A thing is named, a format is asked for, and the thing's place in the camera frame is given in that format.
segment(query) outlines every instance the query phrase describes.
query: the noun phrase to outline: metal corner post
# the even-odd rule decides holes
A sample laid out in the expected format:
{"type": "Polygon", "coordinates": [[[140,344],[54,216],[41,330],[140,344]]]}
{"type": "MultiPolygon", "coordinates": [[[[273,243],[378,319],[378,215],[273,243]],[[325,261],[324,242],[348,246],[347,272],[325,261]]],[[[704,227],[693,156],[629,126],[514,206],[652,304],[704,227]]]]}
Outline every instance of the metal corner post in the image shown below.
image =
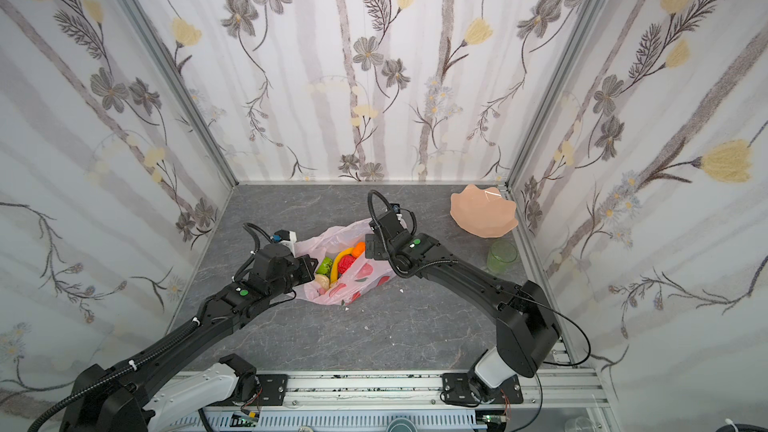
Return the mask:
{"type": "Polygon", "coordinates": [[[170,61],[162,40],[155,32],[149,17],[144,13],[144,10],[139,5],[138,0],[117,0],[120,3],[120,7],[123,12],[128,16],[129,21],[134,27],[139,41],[144,45],[147,54],[152,59],[156,67],[160,70],[160,73],[165,78],[168,87],[176,96],[176,99],[182,106],[182,109],[187,114],[187,119],[190,120],[192,128],[196,131],[197,136],[203,142],[210,158],[216,164],[216,167],[221,172],[222,176],[226,179],[226,182],[230,187],[237,185],[237,178],[235,177],[232,168],[230,168],[224,154],[221,153],[219,145],[216,143],[216,139],[210,133],[208,126],[205,124],[205,120],[197,109],[192,97],[190,96],[187,88],[184,86],[184,82],[181,75],[176,70],[176,67],[170,61]]]}
{"type": "Polygon", "coordinates": [[[581,53],[581,50],[589,37],[592,25],[598,18],[605,1],[606,0],[584,0],[584,8],[576,19],[576,25],[571,31],[563,55],[556,65],[554,72],[552,73],[552,78],[550,79],[547,89],[542,96],[542,100],[536,109],[531,126],[528,129],[528,134],[523,139],[523,145],[520,148],[520,152],[512,163],[512,169],[510,170],[505,183],[508,189],[512,190],[514,183],[523,173],[524,165],[533,153],[533,149],[542,133],[544,124],[549,118],[552,109],[554,108],[554,104],[557,103],[557,100],[560,97],[565,81],[568,79],[568,75],[574,68],[576,59],[578,58],[579,53],[581,53]]]}

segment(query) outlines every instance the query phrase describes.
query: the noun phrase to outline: robotic arm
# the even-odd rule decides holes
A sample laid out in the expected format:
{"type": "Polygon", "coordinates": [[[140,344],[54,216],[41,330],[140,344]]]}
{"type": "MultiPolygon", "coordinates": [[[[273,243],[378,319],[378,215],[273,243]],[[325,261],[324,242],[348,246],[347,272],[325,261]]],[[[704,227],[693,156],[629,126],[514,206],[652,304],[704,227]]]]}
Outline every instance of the robotic arm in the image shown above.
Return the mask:
{"type": "MultiPolygon", "coordinates": [[[[368,206],[376,234],[366,236],[367,258],[389,261],[400,277],[415,275],[439,283],[495,322],[496,347],[485,352],[468,373],[473,399],[477,403],[492,400],[502,382],[515,374],[533,377],[561,333],[540,287],[530,281],[521,286],[501,280],[456,258],[434,237],[416,234],[413,214],[413,230],[406,230],[398,220],[399,207],[377,191],[369,192],[368,206]],[[373,209],[373,196],[387,206],[381,217],[373,209]]],[[[259,248],[258,238],[248,232],[256,241],[252,257],[232,283],[205,299],[190,322],[110,369],[95,364],[84,370],[72,394],[37,418],[29,432],[39,430],[60,410],[65,410],[61,432],[158,430],[213,401],[245,402],[252,397],[259,387],[256,369],[235,354],[186,379],[178,392],[156,395],[202,351],[267,310],[272,298],[314,279],[317,260],[308,255],[296,258],[279,243],[259,248]],[[212,396],[212,390],[218,396],[212,396]]]]}

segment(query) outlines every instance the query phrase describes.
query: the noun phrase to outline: green glass cup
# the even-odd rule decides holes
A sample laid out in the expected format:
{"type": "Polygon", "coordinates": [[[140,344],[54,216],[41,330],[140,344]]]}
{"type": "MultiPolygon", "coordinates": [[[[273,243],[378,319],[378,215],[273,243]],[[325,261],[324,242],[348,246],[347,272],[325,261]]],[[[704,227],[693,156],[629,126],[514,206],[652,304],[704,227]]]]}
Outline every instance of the green glass cup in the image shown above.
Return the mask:
{"type": "Polygon", "coordinates": [[[518,256],[518,248],[506,238],[500,238],[491,244],[486,265],[490,273],[500,276],[509,270],[514,261],[518,260],[518,256]]]}

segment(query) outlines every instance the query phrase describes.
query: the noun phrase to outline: wallpaper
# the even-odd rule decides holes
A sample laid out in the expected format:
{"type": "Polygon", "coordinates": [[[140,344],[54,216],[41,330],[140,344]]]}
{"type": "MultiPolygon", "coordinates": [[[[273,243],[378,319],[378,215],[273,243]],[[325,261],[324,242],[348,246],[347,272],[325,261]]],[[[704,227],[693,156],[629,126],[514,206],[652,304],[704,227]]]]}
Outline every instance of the wallpaper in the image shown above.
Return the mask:
{"type": "Polygon", "coordinates": [[[0,428],[25,430],[165,333],[229,188],[115,0],[0,10],[0,428]]]}
{"type": "Polygon", "coordinates": [[[239,180],[502,181],[584,0],[139,0],[239,180]]]}
{"type": "Polygon", "coordinates": [[[768,423],[767,46],[765,0],[608,0],[514,184],[629,432],[768,423]]]}

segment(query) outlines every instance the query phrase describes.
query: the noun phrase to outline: pink plastic bag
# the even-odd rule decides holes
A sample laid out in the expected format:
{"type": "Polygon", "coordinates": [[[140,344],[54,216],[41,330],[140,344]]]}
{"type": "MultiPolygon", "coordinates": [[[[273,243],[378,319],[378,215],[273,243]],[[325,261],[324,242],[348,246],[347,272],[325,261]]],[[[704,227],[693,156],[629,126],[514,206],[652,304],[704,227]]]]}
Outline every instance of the pink plastic bag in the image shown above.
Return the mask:
{"type": "MultiPolygon", "coordinates": [[[[334,258],[344,249],[354,247],[358,242],[366,240],[366,234],[371,233],[368,225],[370,219],[354,222],[346,227],[331,227],[317,237],[296,243],[295,256],[309,254],[322,262],[325,257],[334,258]]],[[[350,268],[339,277],[339,284],[328,292],[317,282],[302,284],[294,290],[296,298],[323,305],[348,305],[374,287],[387,282],[395,273],[387,261],[367,259],[365,255],[358,257],[350,268]]]]}

